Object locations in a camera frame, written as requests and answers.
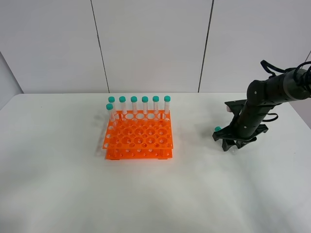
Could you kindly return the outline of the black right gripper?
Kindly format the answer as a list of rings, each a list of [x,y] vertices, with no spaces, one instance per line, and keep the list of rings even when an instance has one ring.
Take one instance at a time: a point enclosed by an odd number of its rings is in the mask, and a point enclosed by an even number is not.
[[[264,118],[277,103],[267,101],[253,106],[247,100],[234,100],[225,102],[225,105],[234,115],[232,121],[225,128],[215,131],[212,137],[214,141],[221,139],[223,151],[228,151],[235,145],[241,149],[255,142],[259,134],[266,133],[268,128],[262,122],[266,122]]]

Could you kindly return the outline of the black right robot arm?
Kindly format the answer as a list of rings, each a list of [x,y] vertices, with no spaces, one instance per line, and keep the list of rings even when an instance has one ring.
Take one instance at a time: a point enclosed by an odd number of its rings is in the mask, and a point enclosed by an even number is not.
[[[285,102],[305,100],[311,96],[311,70],[294,69],[265,81],[254,80],[247,89],[247,99],[225,103],[233,113],[228,126],[213,133],[214,141],[222,140],[223,151],[232,146],[242,148],[266,133],[268,127],[262,122],[278,118],[270,111]]]

